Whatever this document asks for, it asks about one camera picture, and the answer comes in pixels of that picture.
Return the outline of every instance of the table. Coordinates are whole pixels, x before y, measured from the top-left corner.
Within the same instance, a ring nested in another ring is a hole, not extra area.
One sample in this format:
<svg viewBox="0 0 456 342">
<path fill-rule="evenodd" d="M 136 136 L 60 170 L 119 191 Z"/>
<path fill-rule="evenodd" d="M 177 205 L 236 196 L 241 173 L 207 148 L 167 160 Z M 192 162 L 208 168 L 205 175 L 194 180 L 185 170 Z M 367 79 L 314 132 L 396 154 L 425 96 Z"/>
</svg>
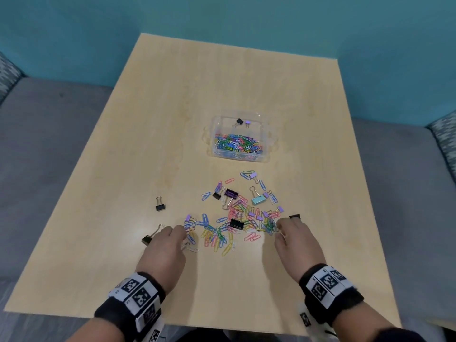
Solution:
<svg viewBox="0 0 456 342">
<path fill-rule="evenodd" d="M 222 109 L 263 113 L 277 142 L 267 163 L 214 158 L 211 118 Z M 226 216 L 219 180 L 249 198 L 255 170 L 284 215 L 300 213 L 328 264 L 400 326 L 337 60 L 141 34 L 6 306 L 92 317 L 134 271 L 141 238 L 188 213 Z M 166 210 L 157 212 L 156 196 Z M 202 227 L 197 230 L 200 235 Z M 222 257 L 198 240 L 164 302 L 170 324 L 305 335 L 274 238 Z"/>
</svg>

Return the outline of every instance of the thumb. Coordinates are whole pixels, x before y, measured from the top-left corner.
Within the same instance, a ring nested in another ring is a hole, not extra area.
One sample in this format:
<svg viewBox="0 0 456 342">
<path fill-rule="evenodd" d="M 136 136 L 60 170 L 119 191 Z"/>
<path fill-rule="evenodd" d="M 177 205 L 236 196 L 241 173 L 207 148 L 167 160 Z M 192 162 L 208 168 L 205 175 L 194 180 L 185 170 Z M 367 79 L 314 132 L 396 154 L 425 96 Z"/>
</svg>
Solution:
<svg viewBox="0 0 456 342">
<path fill-rule="evenodd" d="M 275 233 L 274 246 L 277 250 L 277 253 L 279 254 L 280 259 L 283 259 L 285 257 L 287 245 L 282 233 Z"/>
</svg>

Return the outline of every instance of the gray cushion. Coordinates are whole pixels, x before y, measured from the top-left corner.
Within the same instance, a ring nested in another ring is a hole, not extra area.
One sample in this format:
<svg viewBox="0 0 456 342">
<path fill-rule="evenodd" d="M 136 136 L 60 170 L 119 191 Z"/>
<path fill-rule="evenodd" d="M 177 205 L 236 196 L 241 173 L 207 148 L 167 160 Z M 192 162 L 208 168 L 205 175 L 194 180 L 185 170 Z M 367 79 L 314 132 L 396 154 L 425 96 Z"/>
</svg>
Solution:
<svg viewBox="0 0 456 342">
<path fill-rule="evenodd" d="M 0 104 L 21 76 L 19 68 L 0 52 Z"/>
<path fill-rule="evenodd" d="M 0 277 L 20 275 L 111 90 L 23 78 L 0 106 Z"/>
<path fill-rule="evenodd" d="M 353 126 L 401 314 L 456 321 L 456 185 L 436 140 L 422 127 Z"/>
<path fill-rule="evenodd" d="M 456 183 L 456 111 L 429 125 Z"/>
</svg>

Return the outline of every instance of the clear plastic box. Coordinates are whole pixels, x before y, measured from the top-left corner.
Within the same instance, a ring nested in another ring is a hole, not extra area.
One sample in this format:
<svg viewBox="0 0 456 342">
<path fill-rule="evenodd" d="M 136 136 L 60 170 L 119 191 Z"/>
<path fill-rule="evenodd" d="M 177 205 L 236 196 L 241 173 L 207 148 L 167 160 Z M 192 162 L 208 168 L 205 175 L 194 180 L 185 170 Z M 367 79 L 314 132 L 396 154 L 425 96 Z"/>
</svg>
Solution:
<svg viewBox="0 0 456 342">
<path fill-rule="evenodd" d="M 237 119 L 242 119 L 243 124 L 236 124 Z M 210 134 L 213 156 L 249 162 L 265 162 L 268 159 L 269 146 L 272 144 L 269 120 L 258 113 L 224 110 L 220 116 L 213 117 Z M 261 151 L 254 146 L 254 152 L 242 152 L 241 147 L 235 144 L 230 145 L 231 149 L 226 149 L 223 147 L 224 139 L 220 142 L 219 135 L 228 134 L 254 138 L 261 145 Z"/>
</svg>

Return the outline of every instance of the wall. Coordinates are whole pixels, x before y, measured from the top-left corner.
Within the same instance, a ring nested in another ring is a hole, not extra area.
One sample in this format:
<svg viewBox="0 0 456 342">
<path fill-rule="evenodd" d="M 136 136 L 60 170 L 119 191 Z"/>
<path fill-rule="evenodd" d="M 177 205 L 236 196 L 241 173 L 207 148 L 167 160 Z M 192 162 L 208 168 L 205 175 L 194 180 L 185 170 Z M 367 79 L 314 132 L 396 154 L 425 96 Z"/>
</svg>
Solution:
<svg viewBox="0 0 456 342">
<path fill-rule="evenodd" d="M 1 0 L 0 50 L 31 76 L 113 86 L 140 32 L 339 58 L 352 115 L 456 109 L 456 0 Z"/>
</svg>

